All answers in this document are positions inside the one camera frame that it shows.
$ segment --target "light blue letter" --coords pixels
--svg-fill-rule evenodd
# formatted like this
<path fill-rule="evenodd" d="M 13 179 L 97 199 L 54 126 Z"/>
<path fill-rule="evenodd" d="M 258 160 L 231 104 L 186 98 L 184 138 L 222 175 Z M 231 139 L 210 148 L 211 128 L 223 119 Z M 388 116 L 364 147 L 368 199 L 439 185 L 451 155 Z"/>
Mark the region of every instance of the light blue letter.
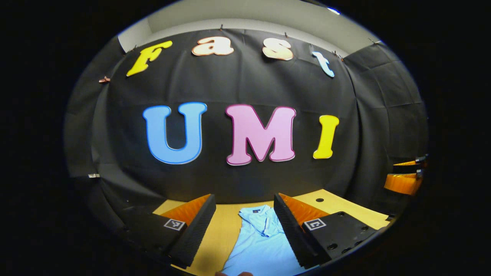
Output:
<path fill-rule="evenodd" d="M 185 103 L 178 110 L 184 115 L 186 125 L 186 144 L 181 149 L 170 148 L 167 144 L 165 119 L 170 115 L 169 107 L 150 107 L 143 112 L 150 152 L 158 160 L 173 165 L 189 163 L 201 153 L 201 115 L 206 111 L 206 104 Z"/>
<path fill-rule="evenodd" d="M 329 69 L 329 66 L 328 66 L 329 61 L 319 52 L 312 52 L 312 54 L 319 61 L 319 64 L 321 65 L 322 70 L 324 70 L 324 73 L 326 73 L 331 78 L 334 78 L 334 72 L 331 69 Z"/>

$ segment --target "light blue shirt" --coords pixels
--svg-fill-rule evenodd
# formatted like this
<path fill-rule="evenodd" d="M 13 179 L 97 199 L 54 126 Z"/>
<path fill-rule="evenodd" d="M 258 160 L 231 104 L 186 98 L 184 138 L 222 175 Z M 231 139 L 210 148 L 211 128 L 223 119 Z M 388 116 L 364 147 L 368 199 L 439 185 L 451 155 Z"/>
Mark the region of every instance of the light blue shirt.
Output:
<path fill-rule="evenodd" d="M 318 267 L 300 266 L 270 206 L 242 208 L 239 216 L 241 231 L 222 273 L 237 276 L 247 271 L 254 276 L 294 276 Z"/>

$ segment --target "hand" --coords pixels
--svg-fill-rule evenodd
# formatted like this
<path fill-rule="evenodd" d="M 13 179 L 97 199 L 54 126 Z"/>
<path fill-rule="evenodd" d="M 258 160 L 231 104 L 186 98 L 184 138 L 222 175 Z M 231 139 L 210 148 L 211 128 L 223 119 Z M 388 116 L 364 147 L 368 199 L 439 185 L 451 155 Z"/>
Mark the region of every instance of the hand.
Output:
<path fill-rule="evenodd" d="M 215 273 L 215 276 L 228 276 L 228 275 L 227 274 L 224 274 L 224 273 L 221 273 L 221 272 L 216 272 Z M 252 275 L 252 273 L 250 273 L 250 272 L 242 272 L 242 273 L 240 273 L 237 276 L 254 276 L 254 275 Z"/>

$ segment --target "yellow letter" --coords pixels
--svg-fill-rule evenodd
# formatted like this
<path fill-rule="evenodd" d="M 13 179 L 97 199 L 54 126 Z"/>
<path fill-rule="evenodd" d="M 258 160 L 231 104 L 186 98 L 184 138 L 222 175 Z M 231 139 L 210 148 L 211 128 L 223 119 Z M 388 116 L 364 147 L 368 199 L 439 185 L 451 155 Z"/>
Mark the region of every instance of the yellow letter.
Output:
<path fill-rule="evenodd" d="M 282 60 L 291 60 L 293 58 L 293 53 L 289 50 L 292 46 L 285 40 L 266 38 L 263 44 L 265 46 L 263 47 L 263 53 L 267 57 Z"/>
<path fill-rule="evenodd" d="M 319 147 L 314 151 L 314 159 L 327 159 L 332 156 L 332 140 L 334 139 L 334 130 L 339 125 L 339 119 L 331 115 L 322 115 L 319 122 L 322 125 L 321 140 Z"/>
<path fill-rule="evenodd" d="M 162 48 L 165 49 L 169 48 L 170 46 L 172 46 L 172 41 L 165 41 L 141 50 L 140 56 L 133 65 L 133 68 L 126 73 L 126 76 L 129 77 L 136 73 L 145 71 L 148 68 L 147 60 L 154 61 L 162 52 Z"/>
<path fill-rule="evenodd" d="M 229 55 L 234 51 L 230 47 L 230 39 L 222 36 L 203 38 L 198 40 L 198 44 L 191 51 L 194 55 Z"/>

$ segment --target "letter u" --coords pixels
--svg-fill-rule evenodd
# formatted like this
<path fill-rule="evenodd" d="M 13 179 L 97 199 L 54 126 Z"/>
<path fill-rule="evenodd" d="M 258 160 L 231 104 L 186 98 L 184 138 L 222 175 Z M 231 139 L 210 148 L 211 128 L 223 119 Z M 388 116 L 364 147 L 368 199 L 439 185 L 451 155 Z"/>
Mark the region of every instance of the letter u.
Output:
<path fill-rule="evenodd" d="M 181 104 L 179 113 L 184 115 L 186 144 L 180 149 L 173 149 L 167 144 L 166 118 L 171 110 L 167 106 L 155 106 L 145 109 L 143 118 L 147 121 L 148 147 L 152 155 L 166 164 L 186 164 L 196 159 L 201 153 L 201 115 L 206 112 L 206 104 L 190 102 Z"/>

